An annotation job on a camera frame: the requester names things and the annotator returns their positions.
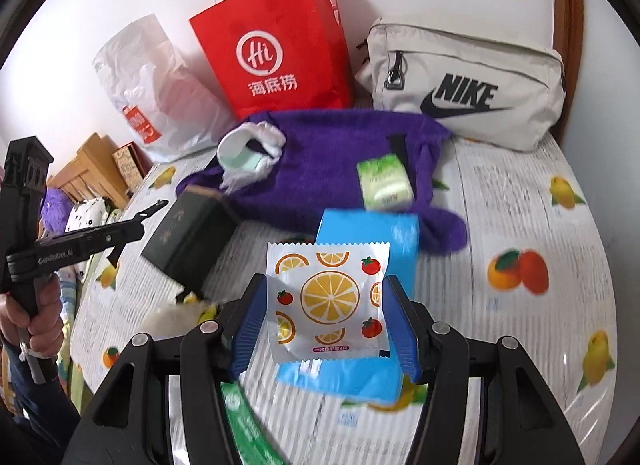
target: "zipper pull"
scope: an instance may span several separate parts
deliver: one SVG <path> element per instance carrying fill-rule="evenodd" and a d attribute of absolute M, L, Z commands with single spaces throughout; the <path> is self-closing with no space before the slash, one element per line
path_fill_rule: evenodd
<path fill-rule="evenodd" d="M 400 91 L 404 89 L 404 74 L 402 73 L 402 52 L 396 51 L 394 66 L 386 74 L 385 90 Z"/>

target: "lemon print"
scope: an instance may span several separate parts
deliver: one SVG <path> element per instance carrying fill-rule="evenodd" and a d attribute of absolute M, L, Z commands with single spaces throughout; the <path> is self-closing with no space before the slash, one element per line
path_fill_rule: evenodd
<path fill-rule="evenodd" d="M 330 268 L 339 267 L 347 262 L 349 258 L 349 252 L 338 252 L 337 254 L 327 254 L 324 252 L 318 252 L 316 254 L 318 261 L 323 265 Z"/>
<path fill-rule="evenodd" d="M 309 261 L 304 255 L 287 254 L 276 263 L 276 274 L 292 268 L 308 267 Z"/>
<path fill-rule="evenodd" d="M 380 307 L 380 299 L 382 299 L 382 289 L 380 288 L 380 281 L 373 283 L 371 291 L 369 292 L 369 298 L 373 306 Z"/>
<path fill-rule="evenodd" d="M 337 344 L 342 339 L 344 339 L 344 328 L 337 331 L 332 331 L 331 333 L 326 333 L 324 335 L 316 335 L 314 338 L 320 344 L 324 344 L 324 345 Z"/>
<path fill-rule="evenodd" d="M 291 317 L 282 311 L 276 311 L 276 319 L 278 320 L 278 344 L 291 342 L 296 336 L 296 325 L 293 324 Z"/>
<path fill-rule="evenodd" d="M 116 288 L 116 275 L 118 275 L 118 270 L 116 268 L 113 268 L 113 265 L 111 263 L 109 263 L 104 270 L 102 270 L 102 273 L 100 274 L 100 277 L 98 277 L 98 279 L 96 279 L 96 281 L 98 281 L 100 283 L 100 285 L 103 288 Z"/>
<path fill-rule="evenodd" d="M 215 304 L 212 304 L 202 312 L 202 315 L 200 315 L 200 318 L 198 319 L 198 324 L 202 324 L 204 321 L 207 321 L 207 320 L 213 320 L 217 316 L 218 316 L 218 308 L 216 307 Z"/>
<path fill-rule="evenodd" d="M 155 181 L 149 185 L 150 189 L 161 189 L 165 185 L 169 185 L 174 178 L 175 167 L 172 165 L 168 169 L 162 171 L 162 174 L 159 175 Z"/>
<path fill-rule="evenodd" d="M 609 337 L 606 331 L 598 330 L 589 339 L 587 353 L 582 361 L 582 380 L 577 393 L 587 385 L 599 384 L 605 373 L 615 368 L 616 365 L 609 353 Z"/>
<path fill-rule="evenodd" d="M 360 301 L 356 282 L 341 271 L 321 271 L 302 286 L 302 311 L 318 324 L 336 324 L 354 314 Z"/>
<path fill-rule="evenodd" d="M 367 403 L 367 407 L 381 413 L 396 413 L 402 411 L 412 403 L 424 403 L 426 400 L 426 388 L 423 385 L 412 384 L 407 375 L 402 377 L 402 390 L 400 398 L 393 405 L 374 405 Z"/>
<path fill-rule="evenodd" d="M 200 298 L 193 291 L 182 300 L 182 304 L 197 304 L 198 302 L 200 302 Z"/>
<path fill-rule="evenodd" d="M 576 205 L 584 205 L 584 199 L 578 196 L 571 187 L 571 184 L 561 176 L 551 178 L 549 185 L 551 194 L 551 205 L 560 205 L 567 210 L 575 208 Z"/>

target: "red paper bag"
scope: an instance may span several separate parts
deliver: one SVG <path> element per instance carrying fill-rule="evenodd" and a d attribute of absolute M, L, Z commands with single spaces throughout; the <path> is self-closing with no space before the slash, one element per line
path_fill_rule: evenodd
<path fill-rule="evenodd" d="M 223 0 L 190 23 L 240 119 L 353 105 L 336 0 Z"/>

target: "white wall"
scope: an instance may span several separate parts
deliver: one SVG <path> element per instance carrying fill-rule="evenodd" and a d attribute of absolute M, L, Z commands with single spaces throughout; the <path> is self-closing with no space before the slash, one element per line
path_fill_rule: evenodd
<path fill-rule="evenodd" d="M 580 76 L 562 150 L 607 252 L 618 374 L 600 453 L 606 463 L 640 416 L 640 47 L 606 0 L 585 0 Z"/>
<path fill-rule="evenodd" d="M 0 165 L 4 165 L 4 157 L 6 155 L 6 148 L 7 148 L 7 141 L 4 140 L 4 138 L 0 137 L 0 156 L 2 156 L 2 159 L 0 160 Z"/>
<path fill-rule="evenodd" d="M 92 69 L 97 50 L 132 20 L 155 13 L 202 82 L 213 74 L 188 19 L 213 0 L 48 0 L 29 24 L 0 72 L 0 136 L 36 134 L 62 167 L 92 133 L 130 140 Z M 550 45 L 552 0 L 338 0 L 351 50 L 380 14 L 442 9 L 505 24 Z M 360 65 L 354 58 L 353 66 Z"/>

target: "cardboard box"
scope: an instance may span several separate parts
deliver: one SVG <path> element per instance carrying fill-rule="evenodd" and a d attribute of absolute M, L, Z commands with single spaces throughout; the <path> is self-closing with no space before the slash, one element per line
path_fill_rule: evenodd
<path fill-rule="evenodd" d="M 142 257 L 202 297 L 207 275 L 238 224 L 219 191 L 189 185 L 156 228 Z"/>
<path fill-rule="evenodd" d="M 127 143 L 127 145 L 114 152 L 112 156 L 118 171 L 122 174 L 127 187 L 129 187 L 129 191 L 131 193 L 135 192 L 148 172 L 138 155 L 135 144 Z"/>

